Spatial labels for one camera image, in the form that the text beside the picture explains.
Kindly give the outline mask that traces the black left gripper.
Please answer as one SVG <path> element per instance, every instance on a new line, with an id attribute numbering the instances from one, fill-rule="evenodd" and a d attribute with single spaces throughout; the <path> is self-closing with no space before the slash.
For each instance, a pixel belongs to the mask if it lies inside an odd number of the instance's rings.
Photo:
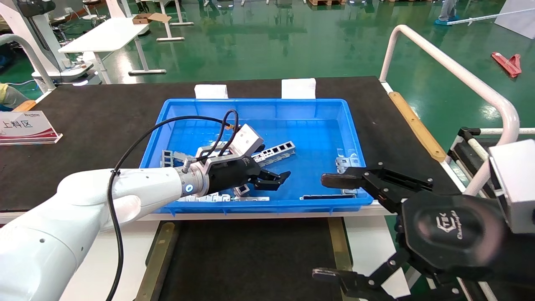
<path id="1" fill-rule="evenodd" d="M 212 165 L 208 171 L 207 194 L 242 186 L 254 177 L 256 180 L 252 181 L 252 185 L 255 190 L 277 191 L 291 173 L 291 171 L 286 171 L 277 174 L 260 168 L 260 165 L 251 157 L 218 163 Z"/>

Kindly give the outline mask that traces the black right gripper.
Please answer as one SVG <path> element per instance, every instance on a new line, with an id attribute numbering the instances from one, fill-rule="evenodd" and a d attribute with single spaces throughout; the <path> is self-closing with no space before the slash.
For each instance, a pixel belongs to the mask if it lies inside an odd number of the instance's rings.
<path id="1" fill-rule="evenodd" d="M 409 249 L 395 252 L 370 276 L 340 269 L 313 269 L 315 280 L 338 284 L 347 297 L 367 301 L 454 301 L 454 286 L 394 298 L 382 284 L 403 263 L 416 258 L 445 272 L 489 272 L 508 235 L 499 205 L 489 199 L 436 194 L 415 194 L 408 198 L 395 192 L 396 187 L 413 193 L 433 191 L 433 179 L 417 174 L 385 166 L 350 166 L 343 173 L 324 173 L 321 184 L 342 190 L 363 189 L 390 213 L 401 213 L 403 217 Z"/>

